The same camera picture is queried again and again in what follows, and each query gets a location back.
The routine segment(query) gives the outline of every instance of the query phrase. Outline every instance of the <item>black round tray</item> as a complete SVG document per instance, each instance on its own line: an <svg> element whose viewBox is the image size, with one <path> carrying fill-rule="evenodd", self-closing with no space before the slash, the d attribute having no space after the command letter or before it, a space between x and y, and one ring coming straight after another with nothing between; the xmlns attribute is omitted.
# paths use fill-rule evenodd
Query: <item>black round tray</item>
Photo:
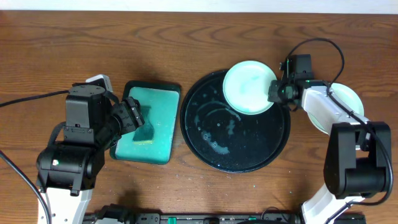
<svg viewBox="0 0 398 224"><path fill-rule="evenodd" d="M203 162L226 172L250 172L272 162L290 133L287 108L275 103L257 115L232 109L223 94L228 70L211 73L192 86L182 103L182 135Z"/></svg>

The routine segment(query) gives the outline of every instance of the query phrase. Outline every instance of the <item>white backdrop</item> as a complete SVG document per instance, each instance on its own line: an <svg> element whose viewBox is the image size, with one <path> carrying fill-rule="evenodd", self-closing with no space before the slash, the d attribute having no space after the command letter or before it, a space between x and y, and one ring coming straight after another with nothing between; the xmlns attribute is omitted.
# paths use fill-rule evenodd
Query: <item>white backdrop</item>
<svg viewBox="0 0 398 224"><path fill-rule="evenodd" d="M0 9L398 14L398 0L0 0Z"/></svg>

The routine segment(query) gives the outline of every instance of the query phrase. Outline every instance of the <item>white plate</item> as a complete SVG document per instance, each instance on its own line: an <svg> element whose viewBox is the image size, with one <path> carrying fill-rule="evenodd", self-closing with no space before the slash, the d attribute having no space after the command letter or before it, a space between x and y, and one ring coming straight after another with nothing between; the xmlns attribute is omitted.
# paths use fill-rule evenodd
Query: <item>white plate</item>
<svg viewBox="0 0 398 224"><path fill-rule="evenodd" d="M234 65L225 75L223 92L228 104L242 114L259 114L274 103L268 101L268 89L275 73L265 64L244 61Z"/></svg>
<svg viewBox="0 0 398 224"><path fill-rule="evenodd" d="M337 97L340 98L347 106L349 106L355 113L364 115L364 108L361 99L354 92L354 90L350 89L348 86L339 83L333 83L331 88L336 93ZM322 125L315 119L314 116L308 114L310 121L312 124L319 129L319 131L327 134Z"/></svg>

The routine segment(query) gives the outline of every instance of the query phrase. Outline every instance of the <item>black rim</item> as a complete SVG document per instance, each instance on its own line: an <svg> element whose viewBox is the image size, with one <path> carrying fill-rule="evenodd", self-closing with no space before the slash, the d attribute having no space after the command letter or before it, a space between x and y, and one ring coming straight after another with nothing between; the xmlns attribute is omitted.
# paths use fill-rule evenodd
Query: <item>black rim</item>
<svg viewBox="0 0 398 224"><path fill-rule="evenodd" d="M213 72L209 75L204 76L203 78L199 79L199 81L197 81L195 84L193 84L193 86L191 87L191 89L188 90L187 95L184 97L184 100L182 102L182 106L181 106L181 112L180 112L180 127L181 127L181 132L182 132L182 136L185 140L185 143L187 144L187 146L189 147L189 149L192 151L192 153L194 153L194 155L197 156L197 158L199 158L202 162L204 162L205 164L209 165L212 168L224 171L224 172L230 172L230 173L244 173L244 172L252 172L258 169L263 168L264 166L270 164L283 150L283 148L286 146L287 140L289 138L289 133L290 133L290 113L288 111L287 108L282 107L281 105L277 105L274 104L272 106L278 106L281 110L281 112L283 113L283 117L284 117L284 133L283 136L280 140L280 144L278 146L278 148L274 151L274 153L272 153L272 155L270 157L268 157L264 162L256 165L256 166L252 166L249 167L247 169L244 170L228 170L228 169L222 169L220 167L214 166L214 164L210 163L207 159L205 159L202 155L200 155L197 150L193 147L191 140L188 137L188 133L187 130L185 129L185 113L187 110L187 106L188 106L188 102L190 101L192 95L194 94L194 92L196 92L197 88L199 86L202 86L203 83L207 82L208 80L210 80L212 77L217 76L217 75L224 75L226 72L228 71L228 69L225 70L220 70L217 72Z"/></svg>

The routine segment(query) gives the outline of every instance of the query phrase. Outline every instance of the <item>wooden table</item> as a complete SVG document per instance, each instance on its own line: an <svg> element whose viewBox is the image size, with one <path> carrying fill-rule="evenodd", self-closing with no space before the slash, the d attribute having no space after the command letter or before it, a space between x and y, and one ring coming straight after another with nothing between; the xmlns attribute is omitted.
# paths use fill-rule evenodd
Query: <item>wooden table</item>
<svg viewBox="0 0 398 224"><path fill-rule="evenodd" d="M389 124L398 170L397 16L0 12L0 102L66 90L99 73L111 77L119 97L129 80L179 83L184 97L207 73L248 59L268 64L280 77L279 62L311 37L331 38L343 49L346 66L338 82L358 93L369 119ZM312 55L319 79L331 80L340 69L338 52L326 43L297 53ZM7 106L0 114L0 149L35 180L37 155L65 120L65 95ZM163 213L297 210L322 186L328 136L303 111L291 118L281 155L248 174L202 163L185 144L179 121L167 165L115 161L106 153L88 212L111 203ZM384 205L352 210L363 211L368 223L396 223L397 189ZM36 197L3 162L0 198L0 223L37 221Z"/></svg>

